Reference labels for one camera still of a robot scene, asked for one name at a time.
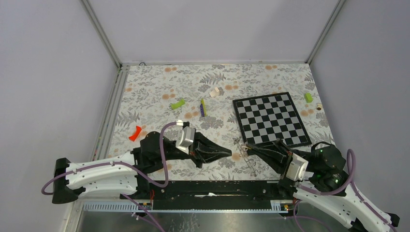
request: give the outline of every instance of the floral pattern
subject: floral pattern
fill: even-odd
[[[215,87],[220,95],[211,98]],[[310,68],[307,64],[277,65],[175,65],[131,66],[116,119],[108,156],[125,153],[139,146],[151,131],[160,131],[168,122],[189,121],[208,139],[232,150],[232,156],[201,169],[191,160],[169,160],[171,180],[275,180],[279,175],[257,156],[248,157],[241,148],[241,133],[232,100],[289,92],[313,143],[334,143]],[[309,92],[312,103],[306,103]],[[170,104],[185,100],[172,110]],[[199,105],[204,99],[208,116],[201,117]],[[135,127],[142,127],[135,142],[128,139]],[[165,136],[175,140],[178,130],[172,127]],[[310,150],[309,146],[299,147]],[[163,180],[163,170],[149,175]]]

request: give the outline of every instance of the wall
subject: wall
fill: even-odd
[[[311,68],[335,141],[357,155],[355,180],[410,231],[410,1],[347,1]]]
[[[304,61],[337,0],[90,0],[122,62]]]
[[[78,0],[2,0],[0,22],[0,231],[56,232],[40,189],[89,160],[116,68]]]

